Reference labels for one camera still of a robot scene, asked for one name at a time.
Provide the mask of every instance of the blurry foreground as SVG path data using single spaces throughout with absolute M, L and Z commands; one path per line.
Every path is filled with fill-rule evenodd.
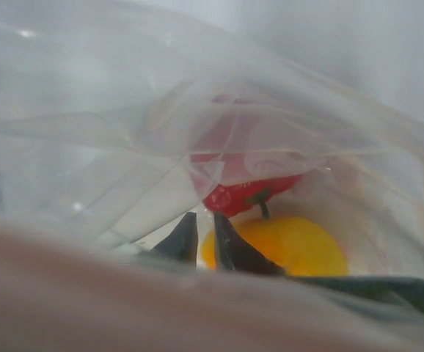
M 424 351 L 423 319 L 364 318 L 278 279 L 122 268 L 16 232 L 0 223 L 0 352 Z

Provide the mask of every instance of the clear plastic bag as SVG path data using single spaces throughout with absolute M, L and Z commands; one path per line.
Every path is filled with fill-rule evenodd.
M 271 211 L 328 229 L 352 274 L 424 278 L 421 123 L 184 15 L 0 0 L 7 218 L 111 248 L 194 207 L 206 231 L 217 184 L 300 174 Z

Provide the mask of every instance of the yellow vegetable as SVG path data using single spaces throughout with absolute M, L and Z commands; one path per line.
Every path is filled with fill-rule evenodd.
M 299 217 L 253 219 L 233 225 L 238 234 L 289 275 L 346 275 L 348 266 L 331 235 L 317 224 Z M 202 242 L 200 255 L 215 268 L 215 233 Z

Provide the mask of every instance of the black object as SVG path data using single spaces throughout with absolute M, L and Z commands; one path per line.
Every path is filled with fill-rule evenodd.
M 196 265 L 198 241 L 197 215 L 189 212 L 151 252 L 171 260 Z
M 219 267 L 250 274 L 284 276 L 294 282 L 318 286 L 338 293 L 345 293 L 364 301 L 331 295 L 329 299 L 359 314 L 377 320 L 403 320 L 424 314 L 424 280 L 396 276 L 286 276 L 284 268 L 278 266 L 247 243 L 233 228 L 222 213 L 214 213 L 215 257 Z M 380 304 L 397 307 L 398 313 L 383 308 Z
M 424 314 L 423 279 L 402 276 L 294 276 L 290 279 Z
M 213 220 L 215 223 L 215 261 L 218 267 L 261 275 L 283 276 L 285 274 L 283 268 L 264 257 L 241 238 L 223 213 L 214 213 Z

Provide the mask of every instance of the plastic bag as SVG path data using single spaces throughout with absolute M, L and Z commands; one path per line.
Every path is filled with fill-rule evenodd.
M 0 0 L 9 219 L 125 248 L 194 207 L 206 231 L 219 183 L 299 174 L 273 212 L 328 229 L 352 274 L 424 278 L 421 123 L 184 15 Z

